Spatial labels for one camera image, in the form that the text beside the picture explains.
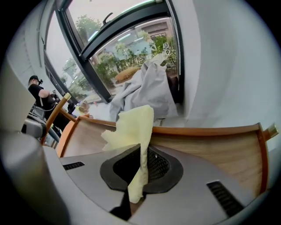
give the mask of yellow napkin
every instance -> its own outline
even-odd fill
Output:
[[[153,118],[154,111],[149,105],[121,112],[116,122],[116,131],[105,131],[101,134],[102,138],[108,142],[103,151],[140,143],[140,168],[128,186],[129,199],[132,203],[140,200],[143,196],[143,186],[148,183],[147,149],[152,133]]]

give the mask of black cap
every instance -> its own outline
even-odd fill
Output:
[[[36,79],[36,80],[38,80],[38,81],[39,81],[38,76],[33,75],[33,76],[31,76],[31,77],[30,77],[30,79],[29,79],[28,83],[29,83],[31,80],[33,80],[33,79]]]

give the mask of glass pane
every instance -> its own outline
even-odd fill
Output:
[[[177,51],[173,24],[161,18],[138,25],[107,42],[91,58],[94,69],[112,95],[117,94],[133,74],[116,80],[120,72],[142,64],[159,53],[166,54],[162,65],[167,65],[170,77],[178,76]]]
[[[72,58],[55,13],[50,22],[46,51],[61,81],[78,102],[87,100],[91,104],[101,100]]]
[[[48,67],[45,65],[45,69],[46,69],[46,74],[49,77],[49,79],[51,80],[51,82],[53,83],[53,85],[56,87],[56,89],[58,90],[58,92],[64,96],[65,92],[62,90],[61,86],[57,83],[57,81],[54,79],[53,74],[51,73],[51,71],[48,69]]]
[[[68,9],[77,32],[86,46],[102,27],[102,21],[109,13],[113,13],[106,22],[121,13],[154,0],[73,0]]]

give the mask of vent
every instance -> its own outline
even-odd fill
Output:
[[[207,186],[228,217],[234,216],[244,208],[221,182],[214,181]]]
[[[148,149],[148,182],[156,181],[168,172],[170,168],[168,160]]]
[[[121,158],[113,165],[113,171],[129,184],[136,175],[141,163],[141,148]]]
[[[71,163],[71,164],[63,165],[63,167],[66,171],[68,171],[68,170],[75,169],[75,168],[78,168],[78,167],[81,167],[81,166],[84,166],[84,165],[85,164],[82,163],[82,162],[77,162],[77,163]]]

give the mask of black window frame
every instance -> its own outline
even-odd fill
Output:
[[[44,50],[44,62],[45,62],[45,69],[47,71],[50,72],[50,75],[47,74],[47,76],[52,76],[53,79],[55,80],[55,82],[58,84],[59,89],[57,88],[58,92],[64,96],[66,93],[69,93],[71,95],[70,101],[69,103],[74,103],[75,105],[78,103],[78,101],[76,100],[76,98],[71,94],[71,91],[63,84],[63,82],[61,81],[61,79],[59,78],[58,74],[56,73],[54,67],[52,66],[48,55],[46,53],[46,50]],[[52,82],[52,84],[56,87],[56,83],[53,83],[52,79],[50,78],[50,81]]]
[[[141,23],[148,22],[153,19],[172,17],[171,10],[173,10],[173,22],[177,23],[177,30],[180,40],[177,40],[177,46],[182,44],[180,27],[175,15],[173,4],[170,0],[163,0],[162,2],[154,1],[140,6],[134,7],[124,13],[118,15],[113,20],[107,22],[101,27],[96,36],[88,42],[86,46],[82,43],[82,40],[77,32],[73,19],[69,12],[69,5],[72,0],[56,0],[55,12],[58,18],[58,23],[61,28],[63,37],[67,43],[67,46],[79,66],[81,72],[88,80],[89,84],[100,96],[103,102],[109,103],[113,99],[113,95],[109,92],[103,81],[96,73],[94,67],[90,62],[90,58],[109,42],[115,36],[125,32],[126,30],[135,27]],[[180,51],[181,61],[183,62],[184,53],[183,48]],[[180,101],[182,102],[184,97],[184,64],[181,63],[179,72],[179,92]]]

